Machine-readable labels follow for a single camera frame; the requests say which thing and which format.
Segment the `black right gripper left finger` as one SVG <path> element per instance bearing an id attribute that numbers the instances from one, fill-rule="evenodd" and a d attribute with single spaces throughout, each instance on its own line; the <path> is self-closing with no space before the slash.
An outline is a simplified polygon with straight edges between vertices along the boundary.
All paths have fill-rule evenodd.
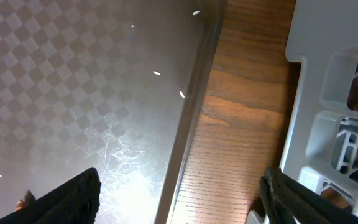
<path id="1" fill-rule="evenodd" d="M 0 224 L 93 224 L 99 210 L 101 182 L 94 167 L 55 188 Z"/>

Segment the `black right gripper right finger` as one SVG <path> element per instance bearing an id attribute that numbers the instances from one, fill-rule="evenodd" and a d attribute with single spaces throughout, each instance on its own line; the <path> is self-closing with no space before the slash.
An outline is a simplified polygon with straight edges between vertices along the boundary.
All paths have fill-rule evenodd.
<path id="1" fill-rule="evenodd" d="M 270 223 L 358 224 L 358 217 L 283 174 L 267 167 L 259 182 L 259 197 Z"/>

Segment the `orange carrot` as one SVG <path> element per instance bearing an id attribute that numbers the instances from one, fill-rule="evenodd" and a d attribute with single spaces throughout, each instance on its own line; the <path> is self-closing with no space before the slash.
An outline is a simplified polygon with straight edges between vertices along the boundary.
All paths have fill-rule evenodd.
<path id="1" fill-rule="evenodd" d="M 23 199 L 20 199 L 17 203 L 16 203 L 16 207 L 15 207 L 15 211 L 18 211 L 32 203 L 35 203 L 37 199 L 34 197 L 34 195 L 32 194 L 32 192 L 30 190 L 28 190 Z"/>

